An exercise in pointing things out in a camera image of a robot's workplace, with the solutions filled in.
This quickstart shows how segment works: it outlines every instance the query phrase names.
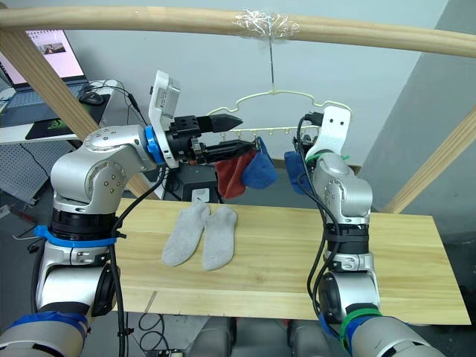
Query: red cloth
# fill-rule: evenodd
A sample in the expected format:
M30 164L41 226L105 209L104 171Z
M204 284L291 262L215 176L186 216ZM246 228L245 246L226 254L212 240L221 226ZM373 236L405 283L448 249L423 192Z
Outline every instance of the red cloth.
M215 163L218 175L218 192L226 199L234 199L245 192L245 185L241 182L241 174L256 155L256 150L248 151L239 158L218 161Z

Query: computer mouse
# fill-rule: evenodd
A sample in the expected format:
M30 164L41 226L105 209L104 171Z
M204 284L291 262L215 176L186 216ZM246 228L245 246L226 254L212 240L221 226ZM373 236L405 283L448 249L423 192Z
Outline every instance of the computer mouse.
M94 91L87 91L80 97L80 103L84 103L89 106L100 106L104 103L104 98Z

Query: white desk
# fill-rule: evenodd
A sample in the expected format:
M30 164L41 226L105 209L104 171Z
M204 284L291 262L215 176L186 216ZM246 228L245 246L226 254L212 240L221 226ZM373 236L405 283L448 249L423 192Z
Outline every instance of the white desk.
M95 80L91 81L91 83L94 84L94 86L101 86L102 83L104 83L104 80ZM115 80L107 80L107 85L108 86L117 86L118 82ZM114 94L115 90L112 88L101 88L97 90L98 94L109 94L111 97L109 98L108 103L106 104L106 108L104 109L104 112L106 112L107 107L111 103L112 95ZM0 99L2 98L9 98L12 95L15 94L15 90L13 88L8 88L4 89L3 91L0 92ZM7 105L8 102L0 102L0 112L3 110L3 108ZM37 139L31 139L31 140L26 140L25 137L31 130L33 124L24 124L24 125L18 125L18 126L9 126L6 128L0 128L0 145L5 145L5 144L19 144L19 143L35 143L39 141L62 141L62 140L75 140L78 139L76 134L67 134L67 135L58 135L58 136L50 136L47 138L37 138Z

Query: gray sock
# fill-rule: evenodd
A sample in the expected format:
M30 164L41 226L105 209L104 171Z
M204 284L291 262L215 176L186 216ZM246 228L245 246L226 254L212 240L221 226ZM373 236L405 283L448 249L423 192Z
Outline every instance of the gray sock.
M225 206L205 221L205 249L202 258L204 270L221 268L233 257L236 221L235 211Z
M162 251L163 264L177 266L192 256L209 216L210 208L202 201L195 201L189 208L180 211L176 226Z

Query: wooden table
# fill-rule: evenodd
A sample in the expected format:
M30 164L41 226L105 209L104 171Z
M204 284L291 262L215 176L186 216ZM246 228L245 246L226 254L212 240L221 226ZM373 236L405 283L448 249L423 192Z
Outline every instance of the wooden table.
M123 199L122 211L131 199ZM306 278L321 239L316 210L231 205L235 255L202 270L203 240L184 264L161 264L162 248L187 202L142 202L117 245L124 307L133 312L314 319ZM212 213L218 205L210 205ZM430 216L372 214L382 313L415 324L470 324Z

